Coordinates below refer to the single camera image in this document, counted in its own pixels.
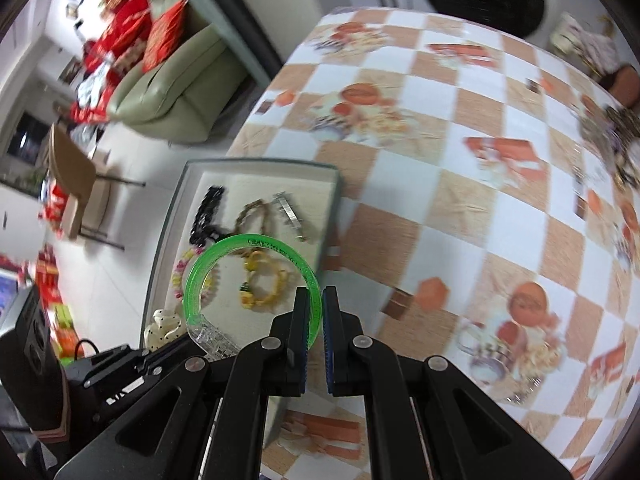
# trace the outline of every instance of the chair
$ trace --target chair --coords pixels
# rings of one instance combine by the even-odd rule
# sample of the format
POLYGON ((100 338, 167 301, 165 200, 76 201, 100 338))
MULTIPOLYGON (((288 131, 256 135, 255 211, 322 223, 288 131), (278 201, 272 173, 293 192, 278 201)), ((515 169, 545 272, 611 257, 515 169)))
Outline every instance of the chair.
MULTIPOLYGON (((179 0, 149 0, 155 21, 179 0)), ((247 78, 238 58, 190 5, 184 43, 163 63, 142 73, 142 62, 127 73, 107 106, 121 121, 147 137, 169 142, 204 142, 247 78)))
POLYGON ((82 217, 94 192, 96 180, 119 182, 145 187, 144 182, 134 182, 112 175, 98 173, 94 163, 78 148, 71 138, 58 126, 52 126, 49 138, 49 171, 58 185, 69 195, 64 217, 68 217, 63 231, 69 240, 77 237, 106 244, 120 250, 124 246, 107 240, 107 235, 98 229, 82 225, 82 217))

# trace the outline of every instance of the orange cushion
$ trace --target orange cushion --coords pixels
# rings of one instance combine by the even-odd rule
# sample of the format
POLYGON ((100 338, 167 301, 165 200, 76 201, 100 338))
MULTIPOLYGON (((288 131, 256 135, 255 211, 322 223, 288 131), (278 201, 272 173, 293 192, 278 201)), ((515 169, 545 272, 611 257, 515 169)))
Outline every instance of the orange cushion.
POLYGON ((180 0, 155 20, 146 42, 145 57, 142 60, 143 73, 161 64, 180 46, 187 1, 180 0))

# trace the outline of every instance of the metal bolt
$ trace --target metal bolt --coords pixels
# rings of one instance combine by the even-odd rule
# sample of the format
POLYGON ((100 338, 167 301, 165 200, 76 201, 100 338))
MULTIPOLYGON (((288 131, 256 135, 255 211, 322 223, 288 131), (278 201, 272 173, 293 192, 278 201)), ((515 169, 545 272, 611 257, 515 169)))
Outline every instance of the metal bolt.
POLYGON ((262 340, 262 348, 265 350, 275 350, 280 348, 280 340, 277 337, 265 337, 262 340))
POLYGON ((444 357, 440 357, 439 355, 435 355, 427 361, 429 368, 431 370, 436 370, 437 372, 443 372, 449 367, 449 363, 444 357))
POLYGON ((357 335, 353 338, 353 345, 356 348, 369 348, 373 345, 373 339, 368 335, 357 335))
POLYGON ((204 368, 205 362, 202 357, 189 357, 184 367, 190 372, 199 372, 204 368))

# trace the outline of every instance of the green sofa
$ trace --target green sofa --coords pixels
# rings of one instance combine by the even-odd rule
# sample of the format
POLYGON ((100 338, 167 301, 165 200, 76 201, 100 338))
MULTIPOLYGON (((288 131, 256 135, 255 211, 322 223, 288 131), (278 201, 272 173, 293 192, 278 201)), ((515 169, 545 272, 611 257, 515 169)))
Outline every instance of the green sofa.
MULTIPOLYGON (((149 0, 158 19, 179 0, 149 0)), ((247 71, 213 25, 187 7, 184 43, 143 74, 142 62, 122 79, 107 106, 112 121, 170 142, 204 142, 247 71)))

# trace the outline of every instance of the table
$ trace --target table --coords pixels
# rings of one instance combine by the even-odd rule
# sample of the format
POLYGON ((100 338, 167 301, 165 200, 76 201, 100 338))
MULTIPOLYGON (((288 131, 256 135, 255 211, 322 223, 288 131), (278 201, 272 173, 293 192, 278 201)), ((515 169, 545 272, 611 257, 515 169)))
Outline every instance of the table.
MULTIPOLYGON (((399 354, 450 359, 576 478, 604 460, 640 389, 639 197, 582 141, 583 96, 616 104, 496 30, 338 9, 228 152, 337 166, 323 284, 399 354)), ((326 394, 321 345, 263 455, 269 478, 369 478, 362 402, 326 394), (305 434, 323 417, 360 437, 305 434)))

